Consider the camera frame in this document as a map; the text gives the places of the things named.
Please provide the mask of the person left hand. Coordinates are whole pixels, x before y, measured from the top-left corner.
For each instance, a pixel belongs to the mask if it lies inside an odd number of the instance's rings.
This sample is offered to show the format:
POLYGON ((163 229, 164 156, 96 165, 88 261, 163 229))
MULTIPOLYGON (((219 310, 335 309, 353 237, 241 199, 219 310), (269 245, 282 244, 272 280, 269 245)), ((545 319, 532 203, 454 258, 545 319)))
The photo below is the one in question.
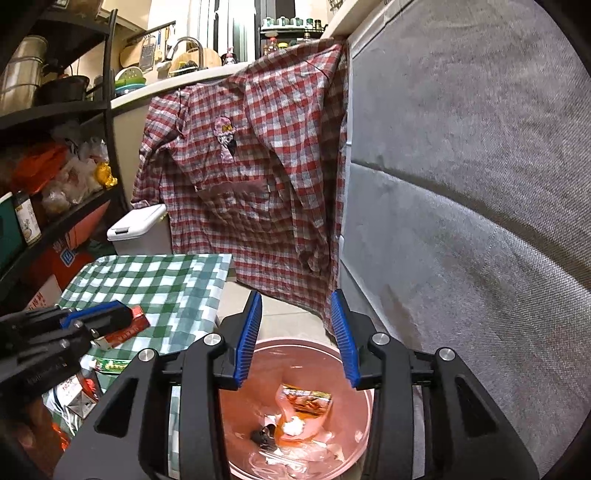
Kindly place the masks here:
POLYGON ((52 479, 63 449, 52 416, 41 397, 9 414, 8 431, 32 462, 52 479))

